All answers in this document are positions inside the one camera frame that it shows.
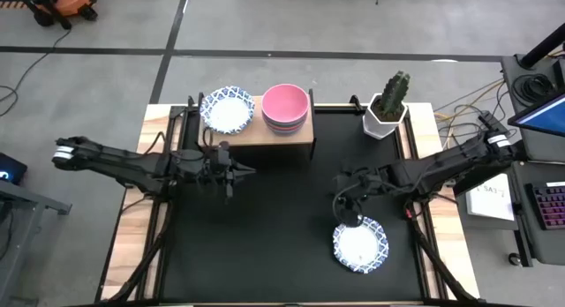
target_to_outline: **patterned plate rim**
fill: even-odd
[[[337,258],[337,260],[340,263],[347,266],[353,272],[370,273],[375,269],[377,269],[379,266],[381,266],[384,263],[384,261],[387,259],[388,250],[389,250],[388,239],[383,227],[379,224],[379,222],[371,218],[364,217],[361,225],[371,229],[373,232],[378,232],[379,234],[382,235],[382,238],[379,238],[379,236],[375,233],[377,239],[380,242],[384,243],[384,250],[382,251],[382,253],[377,253],[376,257],[371,262],[364,265],[356,265],[348,261],[346,258],[343,257],[341,248],[339,246],[339,237],[341,236],[342,232],[348,227],[346,227],[344,224],[340,224],[339,226],[335,227],[333,234],[334,256],[335,258]]]
[[[209,118],[209,116],[207,116],[205,114],[205,110],[210,109],[211,107],[213,107],[215,105],[215,103],[212,102],[213,100],[210,100],[210,99],[217,97],[219,93],[229,94],[230,92],[233,92],[236,95],[240,95],[240,96],[247,98],[248,102],[246,103],[246,105],[249,108],[250,113],[249,113],[247,120],[243,124],[239,125],[238,127],[234,127],[233,129],[231,129],[229,131],[224,131],[224,130],[217,129],[214,126],[211,125],[210,118]],[[255,101],[254,101],[253,97],[247,91],[245,91],[243,88],[241,88],[239,86],[224,86],[224,87],[221,87],[221,88],[213,91],[212,93],[206,95],[204,98],[202,98],[202,103],[200,104],[199,112],[200,112],[200,117],[204,121],[204,124],[206,124],[206,126],[208,126],[210,129],[212,129],[215,132],[221,133],[221,134],[233,135],[233,134],[238,134],[239,132],[241,132],[252,121],[254,110],[255,110]]]

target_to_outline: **chair wheel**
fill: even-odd
[[[41,10],[34,13],[34,19],[39,24],[39,26],[51,26],[55,23],[53,16]]]
[[[508,262],[513,266],[522,266],[522,260],[518,253],[510,253],[510,255],[508,255]]]
[[[98,18],[98,13],[89,5],[84,5],[79,8],[79,15],[88,21],[95,21]]]

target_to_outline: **bowl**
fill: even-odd
[[[281,84],[272,86],[263,94],[262,111],[277,124],[295,124],[305,117],[310,107],[308,94],[298,86]]]
[[[255,101],[239,86],[226,86],[202,99],[200,116],[204,124],[221,134],[241,132],[253,118]]]
[[[267,124],[267,127],[269,128],[269,130],[271,130],[273,133],[277,134],[277,135],[292,135],[295,132],[299,131],[302,128],[302,125],[304,124],[299,124],[297,126],[294,127],[290,127],[290,128],[279,128],[279,127],[275,127],[271,124]]]
[[[263,115],[263,120],[265,121],[265,123],[269,123],[271,125],[274,126],[280,126],[280,127],[292,127],[292,126],[296,126],[298,124],[302,124],[306,118],[308,117],[308,114],[306,112],[306,114],[302,117],[300,117],[298,120],[294,121],[294,122],[290,122],[290,123],[281,123],[281,122],[276,122],[273,121],[272,119],[268,118],[267,115],[265,115],[265,113],[261,113]]]

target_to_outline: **stacked bowls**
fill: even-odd
[[[298,86],[281,84],[263,94],[263,120],[277,135],[291,135],[300,130],[308,117],[309,108],[310,98]]]

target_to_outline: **potted cactus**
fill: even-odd
[[[408,93],[410,75],[399,71],[385,86],[382,94],[374,94],[365,115],[363,130],[365,134],[384,139],[402,122],[408,108],[403,103]]]

